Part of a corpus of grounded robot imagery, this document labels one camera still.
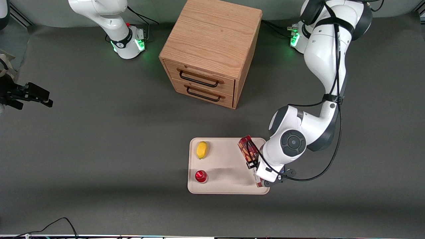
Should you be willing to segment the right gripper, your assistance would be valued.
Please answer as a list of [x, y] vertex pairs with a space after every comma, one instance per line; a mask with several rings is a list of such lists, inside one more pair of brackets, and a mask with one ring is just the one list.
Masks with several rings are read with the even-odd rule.
[[53, 106], [53, 100], [49, 98], [50, 92], [34, 83], [27, 83], [24, 87], [16, 84], [11, 77], [0, 78], [0, 103], [17, 110], [23, 109], [23, 103], [17, 100], [9, 100], [8, 97], [24, 97], [25, 101], [41, 103], [49, 108]]

